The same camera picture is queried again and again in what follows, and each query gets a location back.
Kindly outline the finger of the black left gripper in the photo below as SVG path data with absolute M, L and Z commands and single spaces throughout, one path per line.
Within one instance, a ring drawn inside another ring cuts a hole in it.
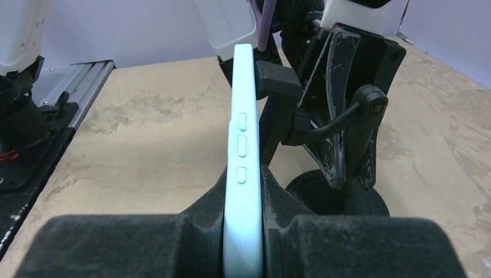
M 374 130 L 369 140 L 365 155 L 358 172 L 358 180 L 367 189 L 372 189 L 376 184 L 376 141 L 378 131 Z
M 341 28 L 330 33 L 326 65 L 328 116 L 334 120 L 347 107 L 347 81 L 360 36 Z M 339 189 L 346 181 L 345 130 L 326 139 L 324 171 L 328 185 Z

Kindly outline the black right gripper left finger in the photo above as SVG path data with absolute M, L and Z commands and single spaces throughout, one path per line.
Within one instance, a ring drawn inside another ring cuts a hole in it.
M 178 214 L 54 217 L 15 276 L 221 277 L 225 181 Z

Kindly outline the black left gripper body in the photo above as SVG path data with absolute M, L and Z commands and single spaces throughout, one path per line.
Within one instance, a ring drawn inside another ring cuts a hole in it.
M 233 127 L 256 127 L 256 101 L 286 127 L 378 127 L 405 49 L 382 34 L 388 1 L 219 1 L 218 61 Z

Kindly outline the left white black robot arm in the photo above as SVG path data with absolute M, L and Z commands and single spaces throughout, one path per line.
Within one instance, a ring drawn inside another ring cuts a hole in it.
M 195 1 L 232 88 L 233 185 L 258 181 L 279 144 L 302 145 L 327 185 L 376 182 L 376 138 L 405 49 L 390 1 Z

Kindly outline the blue case phone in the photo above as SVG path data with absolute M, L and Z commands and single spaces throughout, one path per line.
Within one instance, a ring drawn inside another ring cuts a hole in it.
M 224 277 L 263 276 L 258 109 L 253 48 L 234 47 L 222 263 Z

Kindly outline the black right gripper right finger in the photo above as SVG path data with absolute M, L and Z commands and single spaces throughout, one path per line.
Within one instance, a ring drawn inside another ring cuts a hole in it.
M 265 277 L 465 277 L 443 229 L 422 218 L 315 215 L 261 167 Z

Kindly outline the black round base phone stand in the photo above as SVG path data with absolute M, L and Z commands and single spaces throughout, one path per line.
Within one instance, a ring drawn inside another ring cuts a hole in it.
M 310 116 L 297 108 L 301 84 L 293 69 L 256 61 L 256 93 L 267 97 L 259 120 L 259 157 L 269 165 L 279 144 L 303 145 L 326 142 L 339 136 L 345 150 L 337 149 L 338 161 L 345 161 L 345 177 L 340 186 L 330 185 L 321 170 L 297 176 L 286 191 L 304 208 L 317 215 L 388 216 L 389 210 L 374 189 L 363 189 L 357 176 L 369 141 L 381 124 L 387 96 L 372 85 L 361 86 L 352 105 L 326 125 L 312 128 Z

